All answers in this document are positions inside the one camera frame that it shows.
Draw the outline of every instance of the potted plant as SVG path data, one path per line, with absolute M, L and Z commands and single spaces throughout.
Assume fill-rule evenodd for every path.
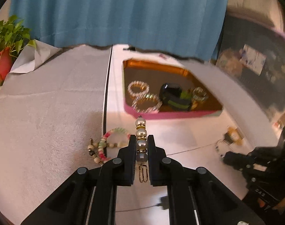
M 0 85 L 10 72 L 13 62 L 25 46 L 36 48 L 35 40 L 30 39 L 30 29 L 25 28 L 23 20 L 12 15 L 7 22 L 0 21 Z

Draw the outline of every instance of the tray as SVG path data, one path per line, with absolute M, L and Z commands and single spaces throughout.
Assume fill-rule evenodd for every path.
M 145 119 L 179 119 L 179 118 L 195 118 L 206 115 L 219 116 L 223 106 L 213 96 L 213 94 L 188 70 L 167 65 L 159 64 L 154 61 L 128 59 L 123 61 L 124 76 L 124 108 L 125 111 L 134 117 L 142 115 Z M 169 106 L 161 106 L 158 113 L 137 113 L 131 106 L 133 99 L 127 91 L 128 85 L 132 81 L 143 81 L 150 86 L 150 93 L 159 94 L 160 87 L 164 83 L 177 83 L 183 90 L 192 87 L 202 87 L 208 94 L 208 99 L 201 105 L 198 105 L 190 112 L 177 112 Z

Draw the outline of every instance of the gold wire loop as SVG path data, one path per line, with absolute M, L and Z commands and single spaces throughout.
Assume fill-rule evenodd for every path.
M 148 181 L 148 167 L 144 164 L 140 164 L 138 169 L 139 169 L 139 181 L 141 183 L 146 183 Z

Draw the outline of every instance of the red flower pot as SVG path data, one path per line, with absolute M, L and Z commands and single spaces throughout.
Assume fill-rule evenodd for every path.
M 0 52 L 0 83 L 5 79 L 6 75 L 10 72 L 13 65 L 9 52 L 9 47 Z

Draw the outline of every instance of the gray pearl bead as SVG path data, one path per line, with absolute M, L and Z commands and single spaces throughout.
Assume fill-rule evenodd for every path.
M 142 139 L 141 139 L 141 140 L 139 139 L 139 140 L 137 141 L 137 146 L 136 146 L 136 147 L 137 147 L 138 150 L 145 150 L 146 148 L 148 148 L 148 143 L 147 143 L 147 141 L 144 140 L 144 139 L 143 139 L 143 140 L 142 140 Z
M 136 154 L 136 161 L 138 163 L 144 163 L 148 161 L 148 155 L 146 153 L 137 153 Z
M 136 137 L 147 136 L 147 131 L 144 128 L 139 128 L 139 129 L 136 130 L 135 135 L 136 135 Z
M 143 124 L 146 125 L 146 120 L 144 118 L 138 118 L 135 121 L 135 126 L 139 125 L 139 124 Z

